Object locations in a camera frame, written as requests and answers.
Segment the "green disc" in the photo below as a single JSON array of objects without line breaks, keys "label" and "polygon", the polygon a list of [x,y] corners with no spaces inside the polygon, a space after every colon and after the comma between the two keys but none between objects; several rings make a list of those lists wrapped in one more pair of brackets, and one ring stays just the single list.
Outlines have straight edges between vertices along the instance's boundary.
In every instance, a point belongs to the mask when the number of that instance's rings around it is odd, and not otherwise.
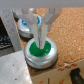
[{"label": "green disc", "polygon": [[36,57],[43,57],[49,54],[51,50],[51,44],[46,41],[43,49],[39,49],[35,42],[30,45],[29,52],[31,55]]}]

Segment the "silver round base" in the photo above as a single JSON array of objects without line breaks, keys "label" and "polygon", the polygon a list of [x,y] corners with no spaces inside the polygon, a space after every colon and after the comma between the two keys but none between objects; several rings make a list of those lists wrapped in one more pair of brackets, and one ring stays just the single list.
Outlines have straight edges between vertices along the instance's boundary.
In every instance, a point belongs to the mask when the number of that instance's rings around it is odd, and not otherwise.
[{"label": "silver round base", "polygon": [[56,44],[49,38],[46,38],[46,41],[48,41],[51,44],[51,50],[50,53],[46,56],[43,57],[35,57],[33,55],[30,54],[29,52],[29,48],[30,45],[34,42],[34,38],[31,39],[25,49],[24,49],[24,55],[26,58],[27,63],[36,69],[44,69],[44,68],[48,68],[51,65],[53,65],[55,63],[55,61],[57,60],[57,46]]},{"label": "silver round base", "polygon": [[29,27],[24,26],[22,24],[22,19],[18,20],[17,27],[18,27],[18,32],[21,36],[23,36],[24,38],[33,38],[33,34],[30,31]]}]

